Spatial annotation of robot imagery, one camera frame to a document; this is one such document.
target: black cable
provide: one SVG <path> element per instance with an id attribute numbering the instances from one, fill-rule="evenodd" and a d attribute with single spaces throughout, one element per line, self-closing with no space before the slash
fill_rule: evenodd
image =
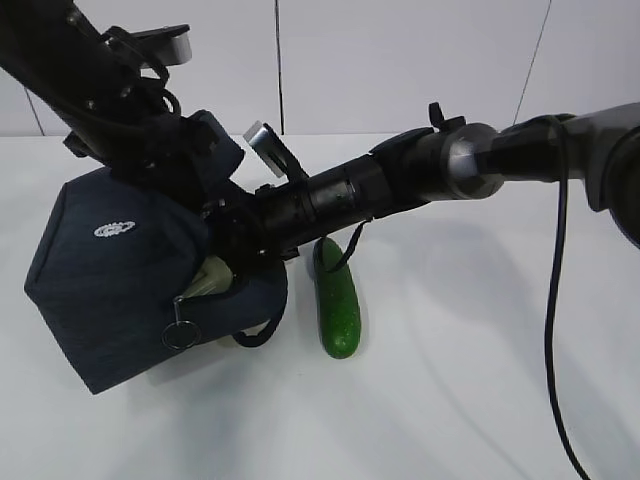
<path id="1" fill-rule="evenodd" d="M 269 323 L 260 330 L 260 333 L 257 335 L 247 335 L 244 332 L 237 332 L 232 335 L 233 339 L 236 341 L 238 345 L 245 348 L 258 348 L 264 345 L 273 337 L 273 334 L 276 332 L 278 325 L 280 325 L 280 320 L 284 316 L 284 307 L 280 312 L 276 314 L 274 318 L 269 320 Z"/>
<path id="2" fill-rule="evenodd" d="M 182 115 L 182 107 L 180 106 L 180 101 L 173 93 L 164 88 L 162 89 L 162 98 L 164 98 L 167 102 L 169 102 L 169 105 L 171 105 L 171 113 L 178 116 Z"/>
<path id="3" fill-rule="evenodd" d="M 549 282 L 549 297 L 547 301 L 547 313 L 544 328 L 544 363 L 547 373 L 547 389 L 549 391 L 549 402 L 553 412 L 553 420 L 556 423 L 560 441 L 564 451 L 569 457 L 569 461 L 582 480 L 591 480 L 584 470 L 580 461 L 576 457 L 569 436 L 562 421 L 562 413 L 558 402 L 558 391 L 556 388 L 556 374 L 553 360 L 553 329 L 555 325 L 556 304 L 558 301 L 558 288 L 560 285 L 560 272 L 562 270 L 562 257 L 564 254 L 564 244 L 567 233 L 567 203 L 569 197 L 569 160 L 567 155 L 566 130 L 564 125 L 554 116 L 538 117 L 531 120 L 533 122 L 547 123 L 554 131 L 558 142 L 560 160 L 560 189 L 558 194 L 558 223 L 556 230 L 556 242 L 553 254 L 553 267 L 551 269 L 551 280 Z"/>
<path id="4" fill-rule="evenodd" d="M 356 247 L 358 246 L 358 240 L 360 240 L 360 236 L 362 235 L 364 226 L 367 223 L 371 223 L 372 221 L 373 221 L 373 218 L 368 218 L 367 220 L 364 220 L 363 222 L 361 222 L 360 225 L 358 225 L 358 227 L 353 232 L 353 235 L 351 235 L 351 239 L 349 240 L 349 245 L 347 246 L 347 249 L 342 254 L 338 262 L 331 268 L 328 268 L 324 263 L 323 245 L 327 237 L 322 237 L 318 240 L 318 242 L 320 243 L 320 248 L 318 248 L 318 263 L 326 273 L 336 273 L 338 270 L 342 269 L 342 267 L 344 267 L 347 264 L 351 256 L 356 251 Z"/>

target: cucumber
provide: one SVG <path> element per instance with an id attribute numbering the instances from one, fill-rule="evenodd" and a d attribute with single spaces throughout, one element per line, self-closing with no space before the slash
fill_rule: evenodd
<path id="1" fill-rule="evenodd" d="M 323 249 L 324 265 L 319 252 Z M 320 338 L 326 352 L 333 358 L 348 358 L 360 343 L 362 323 L 360 305 L 349 266 L 335 273 L 327 270 L 338 263 L 342 250 L 336 242 L 326 238 L 316 242 L 313 250 L 313 266 L 316 274 L 316 299 Z"/>

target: bag logo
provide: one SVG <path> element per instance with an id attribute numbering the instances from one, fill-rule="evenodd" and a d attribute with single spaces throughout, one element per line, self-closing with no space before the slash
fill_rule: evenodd
<path id="1" fill-rule="evenodd" d="M 97 228 L 93 234 L 100 238 L 109 238 L 121 233 L 127 233 L 136 227 L 135 222 L 114 222 Z"/>

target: metal ring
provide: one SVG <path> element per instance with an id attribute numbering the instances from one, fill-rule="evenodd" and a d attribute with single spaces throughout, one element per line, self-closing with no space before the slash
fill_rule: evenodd
<path id="1" fill-rule="evenodd" d="M 169 334 L 173 331 L 173 329 L 176 329 L 176 328 L 190 328 L 193 332 L 193 340 L 191 340 L 186 345 L 176 345 L 175 343 L 171 343 L 169 339 Z M 202 339 L 202 332 L 200 331 L 200 327 L 198 327 L 198 325 L 196 325 L 195 323 L 189 322 L 189 321 L 179 321 L 179 322 L 167 325 L 167 327 L 162 332 L 162 343 L 165 347 L 170 348 L 171 350 L 177 350 L 177 351 L 187 350 L 197 345 L 201 339 Z"/>

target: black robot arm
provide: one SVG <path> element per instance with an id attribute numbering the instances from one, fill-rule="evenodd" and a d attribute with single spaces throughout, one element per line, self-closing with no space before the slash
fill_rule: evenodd
<path id="1" fill-rule="evenodd" d="M 560 179 L 559 142 L 547 123 L 534 119 L 499 133 L 462 117 L 444 120 L 437 104 L 430 113 L 435 128 L 398 135 L 311 178 L 258 190 L 241 209 L 258 219 L 251 248 L 288 256 L 299 245 L 368 219 L 433 201 L 483 199 L 507 181 Z M 622 232 L 640 245 L 640 104 L 555 118 L 565 132 L 569 177 L 582 179 L 591 208 L 610 209 Z M 277 139 L 247 140 L 263 158 L 292 157 Z M 226 212 L 238 214 L 232 206 Z"/>
<path id="2" fill-rule="evenodd" d="M 216 136 L 202 122 L 181 117 L 179 102 L 166 90 L 171 60 L 159 54 L 187 30 L 130 35 L 113 27 L 100 34 L 71 0 L 3 0 L 0 65 L 72 128 L 66 143 L 74 153 L 198 211 L 207 198 L 189 159 Z M 142 67 L 158 78 L 144 77 Z M 211 221 L 235 239 L 225 249 L 239 250 L 240 257 L 289 256 L 301 244 L 363 220 L 432 201 L 485 198 L 505 181 L 559 179 L 557 139 L 548 125 L 525 122 L 498 133 L 463 117 L 445 120 L 437 104 L 430 117 L 434 128 L 406 132 L 311 178 L 300 174 L 270 129 L 257 129 L 249 143 L 263 158 L 280 160 L 291 181 L 214 206 Z M 591 208 L 610 209 L 638 245 L 640 104 L 558 119 L 570 176 L 584 180 Z"/>

